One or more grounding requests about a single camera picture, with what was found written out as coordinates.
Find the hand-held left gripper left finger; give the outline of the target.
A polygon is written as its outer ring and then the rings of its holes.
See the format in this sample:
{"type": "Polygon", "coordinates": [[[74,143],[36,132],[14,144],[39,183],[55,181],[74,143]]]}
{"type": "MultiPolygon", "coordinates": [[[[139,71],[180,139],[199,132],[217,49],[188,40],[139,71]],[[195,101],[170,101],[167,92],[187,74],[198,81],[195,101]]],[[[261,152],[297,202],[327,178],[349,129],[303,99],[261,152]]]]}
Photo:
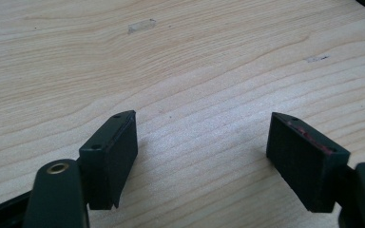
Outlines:
{"type": "Polygon", "coordinates": [[[122,191],[138,155],[136,112],[111,116],[79,149],[86,203],[91,210],[119,207],[122,191]]]}

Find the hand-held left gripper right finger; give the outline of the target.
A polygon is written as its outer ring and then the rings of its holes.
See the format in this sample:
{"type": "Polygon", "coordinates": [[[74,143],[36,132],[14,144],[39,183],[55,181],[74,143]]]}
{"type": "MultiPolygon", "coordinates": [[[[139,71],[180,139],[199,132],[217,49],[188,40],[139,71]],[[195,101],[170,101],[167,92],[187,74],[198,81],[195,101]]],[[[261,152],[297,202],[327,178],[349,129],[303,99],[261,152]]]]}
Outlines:
{"type": "Polygon", "coordinates": [[[336,175],[347,166],[349,151],[301,119],[274,112],[266,156],[307,210],[333,211],[336,175]]]}

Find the clear tape strip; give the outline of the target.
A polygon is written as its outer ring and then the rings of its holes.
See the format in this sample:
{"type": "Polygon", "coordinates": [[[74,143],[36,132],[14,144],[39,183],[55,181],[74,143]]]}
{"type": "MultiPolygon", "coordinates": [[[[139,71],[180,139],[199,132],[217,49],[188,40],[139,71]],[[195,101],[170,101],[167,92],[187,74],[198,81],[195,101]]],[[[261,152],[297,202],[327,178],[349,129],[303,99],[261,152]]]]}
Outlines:
{"type": "Polygon", "coordinates": [[[128,26],[128,34],[132,34],[137,31],[144,31],[153,29],[157,25],[157,21],[154,19],[148,19],[141,22],[137,22],[128,26]]]}

